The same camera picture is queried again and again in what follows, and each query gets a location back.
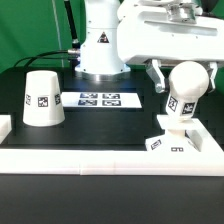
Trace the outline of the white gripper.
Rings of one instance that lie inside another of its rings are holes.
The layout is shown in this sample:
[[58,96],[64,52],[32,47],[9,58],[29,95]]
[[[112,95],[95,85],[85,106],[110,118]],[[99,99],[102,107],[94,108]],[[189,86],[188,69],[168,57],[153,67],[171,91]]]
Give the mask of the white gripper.
[[197,8],[192,23],[168,17],[169,3],[179,0],[124,0],[118,9],[117,48],[127,64],[144,64],[155,91],[166,91],[159,60],[210,62],[208,93],[216,89],[218,63],[224,63],[224,21],[204,17]]

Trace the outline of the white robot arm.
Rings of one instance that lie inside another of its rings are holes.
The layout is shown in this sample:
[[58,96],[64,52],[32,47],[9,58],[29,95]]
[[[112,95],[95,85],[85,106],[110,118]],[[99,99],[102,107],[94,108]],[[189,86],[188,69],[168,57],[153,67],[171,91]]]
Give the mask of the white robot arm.
[[76,71],[111,80],[144,65],[158,93],[168,88],[160,68],[184,61],[204,66],[210,79],[224,65],[224,21],[196,0],[84,0],[86,39]]

